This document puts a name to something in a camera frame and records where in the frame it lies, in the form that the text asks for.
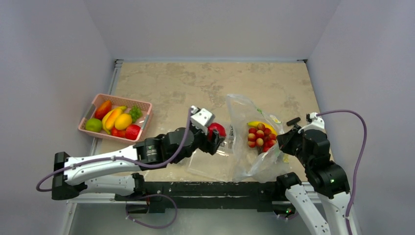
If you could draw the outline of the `translucent printed plastic bag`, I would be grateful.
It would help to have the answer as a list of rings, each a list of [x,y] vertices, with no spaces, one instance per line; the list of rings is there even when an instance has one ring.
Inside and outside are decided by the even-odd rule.
[[[241,94],[227,95],[226,102],[235,156],[232,181],[251,179],[264,183],[287,173],[289,160],[277,143],[277,136],[284,134],[281,121]]]

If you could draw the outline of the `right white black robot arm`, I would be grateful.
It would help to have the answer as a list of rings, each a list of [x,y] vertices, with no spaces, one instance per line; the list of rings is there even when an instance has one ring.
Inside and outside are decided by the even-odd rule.
[[[330,160],[327,135],[315,129],[306,131],[294,127],[277,136],[280,150],[295,156],[304,166],[306,178],[319,197],[325,217],[309,198],[305,186],[291,172],[276,179],[275,194],[287,199],[295,207],[313,235],[356,235],[358,226],[351,207],[350,187],[345,171]]]

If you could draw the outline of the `red fake round fruit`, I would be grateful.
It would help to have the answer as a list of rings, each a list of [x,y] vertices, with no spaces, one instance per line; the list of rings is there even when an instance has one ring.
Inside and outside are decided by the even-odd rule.
[[[212,134],[213,134],[213,130],[218,131],[219,136],[226,137],[225,128],[221,124],[214,122],[208,127],[208,135],[207,135],[208,139],[211,139]]]

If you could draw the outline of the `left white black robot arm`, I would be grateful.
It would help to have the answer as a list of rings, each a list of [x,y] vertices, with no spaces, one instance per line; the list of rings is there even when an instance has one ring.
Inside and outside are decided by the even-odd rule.
[[[114,174],[165,168],[191,157],[196,150],[214,155],[225,138],[225,128],[212,123],[206,133],[194,126],[181,127],[105,154],[71,157],[66,152],[56,153],[51,198],[58,201],[85,193],[114,193],[140,200],[146,194],[143,177],[117,178]]]

